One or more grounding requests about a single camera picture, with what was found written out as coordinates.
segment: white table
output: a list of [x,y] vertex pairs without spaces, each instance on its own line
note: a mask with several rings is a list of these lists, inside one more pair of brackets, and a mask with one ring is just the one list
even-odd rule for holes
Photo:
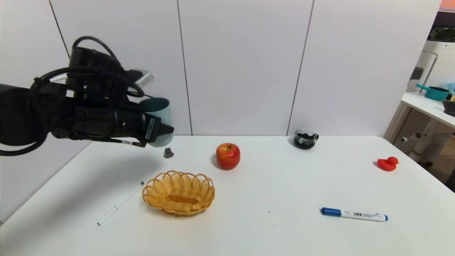
[[[213,161],[240,147],[231,171]],[[309,150],[290,137],[176,136],[162,148],[90,144],[0,229],[2,256],[454,255],[455,194],[378,137],[324,137]],[[374,165],[395,156],[393,172]],[[192,217],[166,215],[137,191],[160,172],[204,173],[216,197]],[[373,222],[324,216],[321,207],[387,214]]]

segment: pen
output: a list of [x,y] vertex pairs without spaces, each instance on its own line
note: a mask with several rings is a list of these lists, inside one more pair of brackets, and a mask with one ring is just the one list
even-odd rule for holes
[[131,192],[131,194],[128,194],[127,196],[125,196],[122,201],[120,201],[116,206],[114,206],[114,208],[112,208],[108,213],[106,213],[99,222],[97,222],[97,225],[98,226],[101,226],[107,219],[109,219],[109,217],[112,216],[112,214],[114,214],[114,212],[116,212],[124,203],[126,203],[126,201],[128,201],[128,199],[130,197],[132,197],[134,195],[134,193],[136,193],[136,191],[138,189],[140,189],[142,187],[142,185],[144,185],[144,182],[141,182],[134,190],[133,192]]
[[389,218],[387,215],[379,214],[379,213],[359,213],[359,212],[351,212],[351,211],[344,211],[339,209],[332,209],[332,208],[322,208],[322,214],[328,216],[335,216],[335,217],[343,217],[343,218],[350,218],[350,219],[358,219],[358,220],[372,220],[372,221],[388,221]]

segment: wicker basket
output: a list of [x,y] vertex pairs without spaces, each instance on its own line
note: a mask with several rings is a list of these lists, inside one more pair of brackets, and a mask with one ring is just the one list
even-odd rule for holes
[[191,216],[212,204],[215,188],[203,174],[168,171],[147,182],[142,190],[144,202],[177,216]]

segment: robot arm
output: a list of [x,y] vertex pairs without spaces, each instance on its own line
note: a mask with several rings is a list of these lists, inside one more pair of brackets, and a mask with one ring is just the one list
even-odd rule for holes
[[[94,40],[108,53],[77,45]],[[31,146],[2,151],[2,156],[28,153],[41,146],[50,132],[56,138],[127,143],[145,147],[174,128],[145,113],[127,96],[143,97],[148,72],[125,71],[113,52],[100,40],[83,36],[75,41],[70,64],[35,78],[30,89],[0,84],[0,143]],[[57,83],[66,80],[65,84]],[[74,91],[67,97],[68,90]],[[139,142],[115,139],[133,137]]]

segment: red apple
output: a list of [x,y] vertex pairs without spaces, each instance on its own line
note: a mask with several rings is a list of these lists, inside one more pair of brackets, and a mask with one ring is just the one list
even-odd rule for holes
[[232,143],[219,145],[217,148],[217,162],[222,169],[233,169],[240,162],[240,149]]

